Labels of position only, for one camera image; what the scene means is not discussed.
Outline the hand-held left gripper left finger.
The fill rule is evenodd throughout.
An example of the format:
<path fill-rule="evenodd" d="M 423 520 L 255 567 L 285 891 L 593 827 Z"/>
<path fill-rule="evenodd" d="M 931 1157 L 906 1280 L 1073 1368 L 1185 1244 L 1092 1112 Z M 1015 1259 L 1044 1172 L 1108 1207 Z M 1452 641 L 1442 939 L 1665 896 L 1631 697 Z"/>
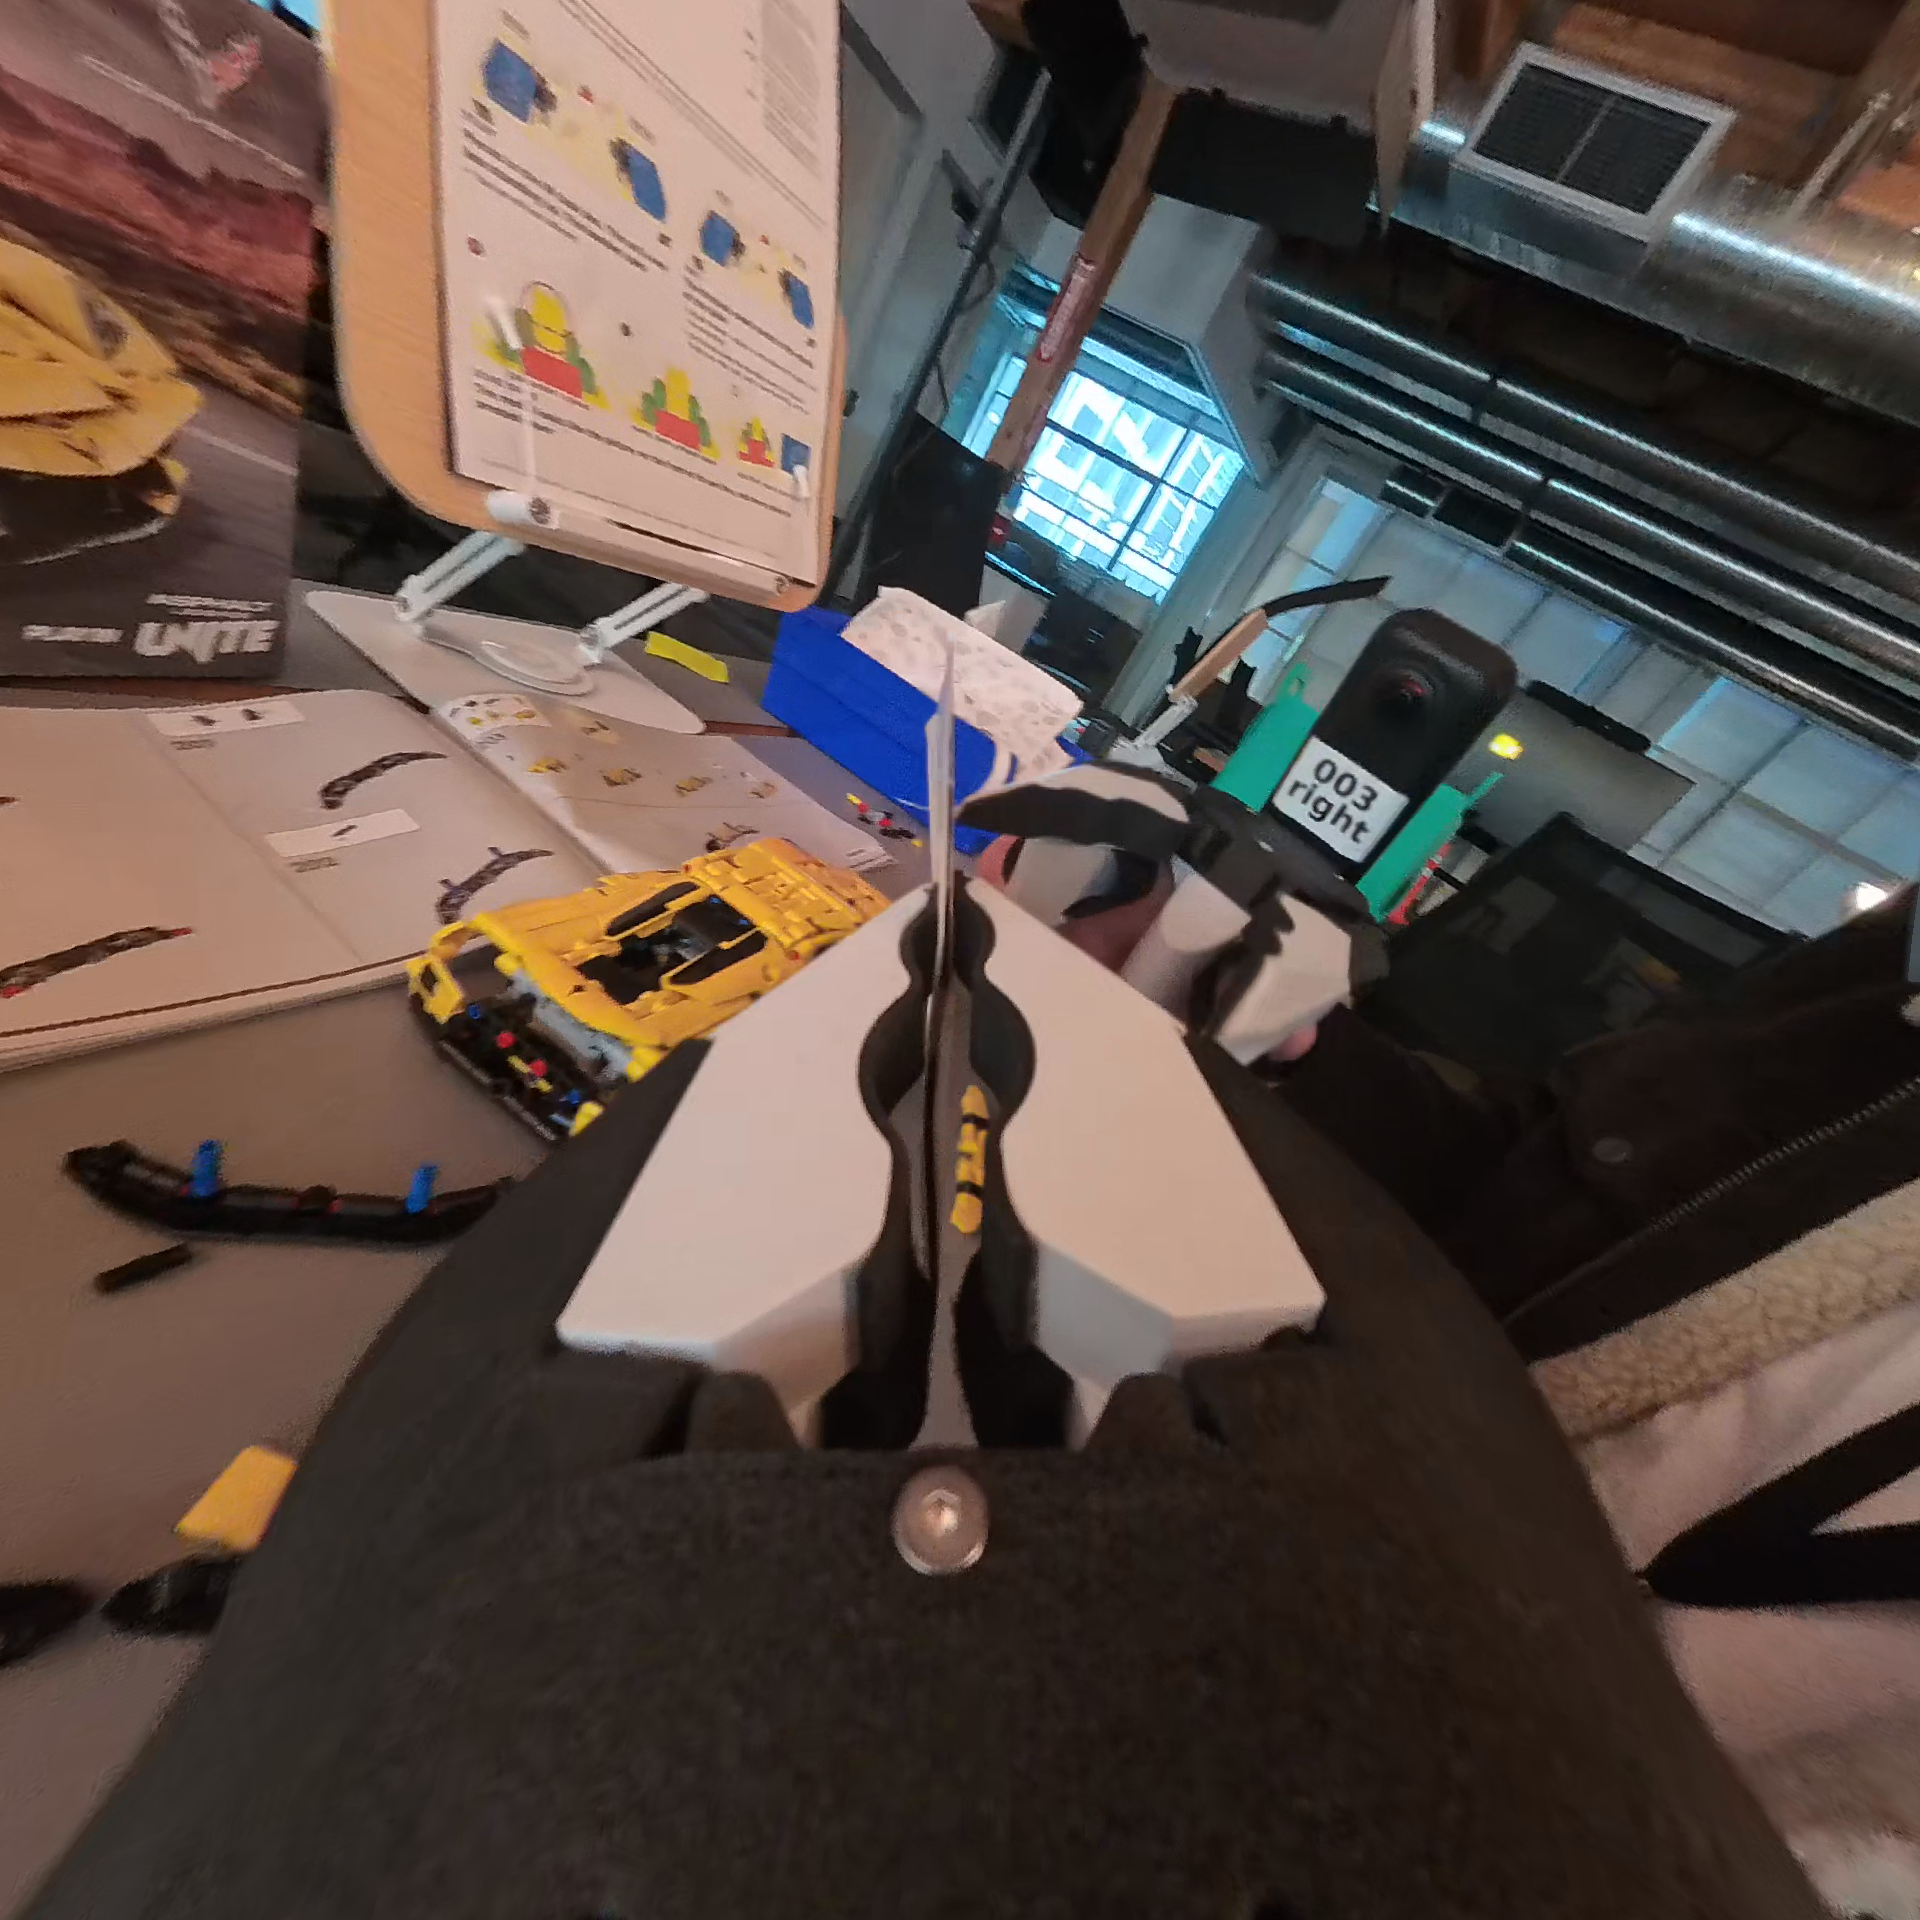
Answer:
<path fill-rule="evenodd" d="M 921 1259 L 931 881 L 698 1040 L 555 1340 L 775 1386 L 801 1439 L 911 1447 L 942 1289 Z"/>

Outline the thin white sticker sheet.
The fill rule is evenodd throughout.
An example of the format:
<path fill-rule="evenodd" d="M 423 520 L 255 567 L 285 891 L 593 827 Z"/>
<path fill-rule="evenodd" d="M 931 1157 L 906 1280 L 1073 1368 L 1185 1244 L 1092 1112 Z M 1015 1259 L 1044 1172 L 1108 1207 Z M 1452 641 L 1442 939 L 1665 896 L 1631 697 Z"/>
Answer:
<path fill-rule="evenodd" d="M 923 725 L 923 855 L 931 855 L 931 995 L 923 995 L 923 1270 L 931 1270 L 931 1364 L 923 1364 L 923 1427 L 921 1454 L 972 1447 L 972 1413 L 960 1386 L 960 1280 L 972 1238 L 955 1223 L 960 1170 L 960 1092 L 967 1092 L 967 995 L 955 988 L 955 646 Z"/>

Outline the yellow toy brick car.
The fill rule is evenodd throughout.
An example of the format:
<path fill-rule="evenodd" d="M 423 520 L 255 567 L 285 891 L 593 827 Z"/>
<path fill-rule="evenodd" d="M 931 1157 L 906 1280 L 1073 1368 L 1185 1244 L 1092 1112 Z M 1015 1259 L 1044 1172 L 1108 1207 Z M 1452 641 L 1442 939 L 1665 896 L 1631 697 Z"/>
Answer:
<path fill-rule="evenodd" d="M 736 840 L 440 928 L 408 960 L 408 1015 L 513 1118 L 570 1142 L 666 1051 L 704 1040 L 886 914 L 879 881 L 777 834 Z"/>

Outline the person's right forearm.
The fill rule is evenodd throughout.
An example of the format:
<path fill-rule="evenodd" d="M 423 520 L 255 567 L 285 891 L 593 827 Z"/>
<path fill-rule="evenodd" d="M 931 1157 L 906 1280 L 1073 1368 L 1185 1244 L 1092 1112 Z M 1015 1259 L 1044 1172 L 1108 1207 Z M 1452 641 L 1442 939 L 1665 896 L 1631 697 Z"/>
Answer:
<path fill-rule="evenodd" d="M 1914 881 L 1566 1051 L 1542 1083 L 1452 1092 L 1338 1007 L 1280 1102 L 1532 1364 L 1574 1357 L 1920 1172 Z"/>

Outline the teal bag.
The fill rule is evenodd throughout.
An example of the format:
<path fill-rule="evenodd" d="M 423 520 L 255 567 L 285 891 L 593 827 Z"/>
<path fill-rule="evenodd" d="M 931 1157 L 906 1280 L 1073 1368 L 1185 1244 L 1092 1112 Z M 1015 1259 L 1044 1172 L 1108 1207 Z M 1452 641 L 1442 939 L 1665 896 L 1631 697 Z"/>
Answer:
<path fill-rule="evenodd" d="M 1266 807 L 1280 796 L 1280 769 L 1298 758 L 1306 732 L 1317 732 L 1317 700 L 1306 700 L 1306 664 L 1296 658 L 1270 691 L 1270 700 L 1262 710 L 1262 725 L 1239 736 L 1239 753 L 1225 758 L 1225 769 L 1210 778 L 1215 796 Z M 1401 827 L 1389 840 L 1375 840 L 1375 862 L 1356 876 L 1356 896 L 1374 907 L 1375 928 L 1404 928 L 1404 896 L 1424 891 L 1424 876 L 1442 867 L 1442 855 L 1452 848 L 1458 821 L 1477 800 L 1486 800 L 1505 778 L 1505 762 L 1486 778 L 1458 783 L 1436 783 Z"/>

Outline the blue plastic bin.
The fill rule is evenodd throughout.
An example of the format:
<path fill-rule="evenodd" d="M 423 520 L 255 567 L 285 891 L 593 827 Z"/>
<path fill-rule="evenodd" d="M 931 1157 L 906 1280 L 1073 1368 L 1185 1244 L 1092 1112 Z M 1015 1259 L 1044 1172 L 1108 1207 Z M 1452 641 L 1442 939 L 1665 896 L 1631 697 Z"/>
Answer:
<path fill-rule="evenodd" d="M 923 813 L 923 725 L 931 697 L 879 664 L 841 641 L 850 613 L 777 613 L 775 671 L 766 671 L 766 717 L 801 732 L 812 753 L 831 753 L 850 778 L 879 783 L 889 807 Z M 992 736 L 972 725 L 955 725 L 955 800 L 1015 783 L 1039 769 L 1015 769 Z"/>

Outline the black office chair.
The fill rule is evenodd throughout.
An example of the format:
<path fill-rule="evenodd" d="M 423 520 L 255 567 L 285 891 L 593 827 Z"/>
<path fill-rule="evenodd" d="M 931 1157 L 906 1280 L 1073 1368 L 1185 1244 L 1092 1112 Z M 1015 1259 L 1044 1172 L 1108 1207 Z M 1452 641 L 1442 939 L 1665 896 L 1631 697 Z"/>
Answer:
<path fill-rule="evenodd" d="M 1720 995 L 1789 944 L 1792 932 L 1560 813 L 1389 932 L 1367 1020 L 1477 1077 L 1542 1083 L 1566 1051 L 1638 1032 L 1677 995 Z"/>

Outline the paned window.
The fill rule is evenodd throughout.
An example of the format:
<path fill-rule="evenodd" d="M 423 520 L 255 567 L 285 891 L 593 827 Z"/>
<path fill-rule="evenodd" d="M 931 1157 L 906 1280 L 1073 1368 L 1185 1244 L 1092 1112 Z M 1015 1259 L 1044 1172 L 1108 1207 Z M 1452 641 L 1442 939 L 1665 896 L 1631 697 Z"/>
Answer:
<path fill-rule="evenodd" d="M 1225 412 L 1193 375 L 1092 338 L 992 506 L 985 557 L 1044 591 L 1160 608 L 1244 471 Z"/>

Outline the black monitor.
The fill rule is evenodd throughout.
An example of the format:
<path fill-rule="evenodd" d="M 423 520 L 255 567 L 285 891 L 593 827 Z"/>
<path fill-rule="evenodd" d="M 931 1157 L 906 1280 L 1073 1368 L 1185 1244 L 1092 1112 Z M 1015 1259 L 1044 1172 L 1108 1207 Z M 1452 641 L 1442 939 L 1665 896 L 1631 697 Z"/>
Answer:
<path fill-rule="evenodd" d="M 923 608 L 967 619 L 982 608 L 1003 492 L 1006 467 L 967 453 L 931 419 L 911 419 L 897 467 L 879 489 L 850 608 L 866 613 L 879 591 L 921 591 Z"/>

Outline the black brick strip blue pins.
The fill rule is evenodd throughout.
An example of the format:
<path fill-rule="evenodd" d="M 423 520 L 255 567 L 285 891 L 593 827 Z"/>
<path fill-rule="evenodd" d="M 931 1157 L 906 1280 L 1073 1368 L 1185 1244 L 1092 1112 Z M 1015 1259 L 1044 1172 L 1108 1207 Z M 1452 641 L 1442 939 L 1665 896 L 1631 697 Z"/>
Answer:
<path fill-rule="evenodd" d="M 176 1170 L 135 1142 L 73 1144 L 66 1172 L 106 1207 L 176 1238 L 279 1238 L 279 1244 L 448 1244 L 470 1231 L 513 1182 L 440 1187 L 423 1161 L 406 1194 L 375 1187 L 266 1187 L 206 1170 Z"/>

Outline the black overhead fixture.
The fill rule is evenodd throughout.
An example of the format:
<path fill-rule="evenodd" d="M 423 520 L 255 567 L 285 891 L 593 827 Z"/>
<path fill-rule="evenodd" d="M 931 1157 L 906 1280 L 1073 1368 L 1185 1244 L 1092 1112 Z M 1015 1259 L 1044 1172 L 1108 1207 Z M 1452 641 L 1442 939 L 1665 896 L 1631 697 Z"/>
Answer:
<path fill-rule="evenodd" d="M 1087 219 L 1141 86 L 1171 86 L 1145 193 L 1356 251 L 1436 110 L 1424 0 L 1022 0 L 1050 131 L 1039 188 Z"/>

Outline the white document stand base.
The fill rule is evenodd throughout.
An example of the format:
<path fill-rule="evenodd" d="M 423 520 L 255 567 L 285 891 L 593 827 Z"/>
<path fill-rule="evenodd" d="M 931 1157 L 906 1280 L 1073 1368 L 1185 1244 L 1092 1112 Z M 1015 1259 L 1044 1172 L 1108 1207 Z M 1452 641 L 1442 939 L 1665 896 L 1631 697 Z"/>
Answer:
<path fill-rule="evenodd" d="M 555 697 L 570 710 L 704 736 L 710 725 L 646 684 L 619 646 L 646 641 L 662 619 L 704 608 L 686 586 L 651 586 L 593 624 L 533 624 L 461 613 L 450 596 L 488 567 L 513 562 L 513 532 L 461 532 L 448 557 L 408 567 L 387 596 L 308 591 L 319 624 L 336 624 L 384 684 L 408 700 L 448 710 L 461 697 Z"/>

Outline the large open instruction booklet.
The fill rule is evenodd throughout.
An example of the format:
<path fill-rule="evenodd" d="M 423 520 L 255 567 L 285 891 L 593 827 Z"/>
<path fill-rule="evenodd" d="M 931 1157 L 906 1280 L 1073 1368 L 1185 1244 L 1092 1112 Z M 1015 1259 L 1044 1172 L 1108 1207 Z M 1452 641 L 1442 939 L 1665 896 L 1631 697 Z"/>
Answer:
<path fill-rule="evenodd" d="M 0 1063 L 406 979 L 593 855 L 375 691 L 0 717 Z"/>

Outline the black brick piece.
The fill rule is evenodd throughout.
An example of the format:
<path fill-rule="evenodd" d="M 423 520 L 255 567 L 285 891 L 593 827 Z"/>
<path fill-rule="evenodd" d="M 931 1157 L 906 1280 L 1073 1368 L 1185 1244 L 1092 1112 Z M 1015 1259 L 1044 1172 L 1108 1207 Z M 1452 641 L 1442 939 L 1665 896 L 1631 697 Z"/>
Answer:
<path fill-rule="evenodd" d="M 115 1637 L 206 1637 L 242 1562 L 242 1548 L 192 1548 L 115 1594 L 88 1594 L 82 1578 L 4 1578 L 0 1672 L 39 1652 L 82 1621 L 106 1621 Z"/>

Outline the wooden post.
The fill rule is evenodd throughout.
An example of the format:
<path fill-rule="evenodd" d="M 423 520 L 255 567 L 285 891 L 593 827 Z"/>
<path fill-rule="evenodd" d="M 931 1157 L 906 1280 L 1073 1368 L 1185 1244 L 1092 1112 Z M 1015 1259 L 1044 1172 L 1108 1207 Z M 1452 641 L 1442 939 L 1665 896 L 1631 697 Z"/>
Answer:
<path fill-rule="evenodd" d="M 1171 131 L 1171 110 L 1173 110 L 1173 91 L 1141 71 L 1141 91 L 1134 91 L 1134 110 L 1126 110 L 1126 131 L 1117 131 L 1117 151 L 1097 183 L 1097 204 L 1092 204 L 1092 219 L 1080 231 L 1080 251 L 1073 251 L 1073 273 L 1029 338 L 1029 363 L 1022 363 L 1022 385 L 992 426 L 992 447 L 985 447 L 985 467 L 1003 467 L 1003 480 L 1022 480 L 1029 453 L 1039 453 L 1039 428 L 1141 233 L 1141 217 L 1155 204 L 1155 161 L 1160 161 L 1160 131 Z"/>

